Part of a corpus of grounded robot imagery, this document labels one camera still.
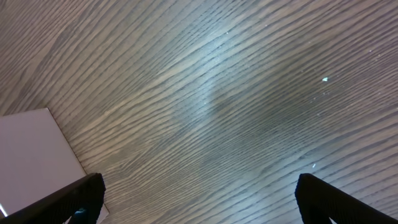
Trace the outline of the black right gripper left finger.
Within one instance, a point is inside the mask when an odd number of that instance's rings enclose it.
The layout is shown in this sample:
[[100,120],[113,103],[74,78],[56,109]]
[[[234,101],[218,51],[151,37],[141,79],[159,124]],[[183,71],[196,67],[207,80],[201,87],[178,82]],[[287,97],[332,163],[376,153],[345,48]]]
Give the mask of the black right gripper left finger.
[[1,224],[96,224],[106,187],[100,173],[88,174],[1,219]]

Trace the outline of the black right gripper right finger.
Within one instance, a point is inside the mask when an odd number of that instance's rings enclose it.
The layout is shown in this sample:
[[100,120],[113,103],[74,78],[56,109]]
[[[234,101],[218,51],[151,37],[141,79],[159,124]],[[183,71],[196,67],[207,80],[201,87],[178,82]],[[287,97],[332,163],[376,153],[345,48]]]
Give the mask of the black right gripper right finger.
[[309,173],[299,175],[295,198],[304,224],[397,224],[396,219]]

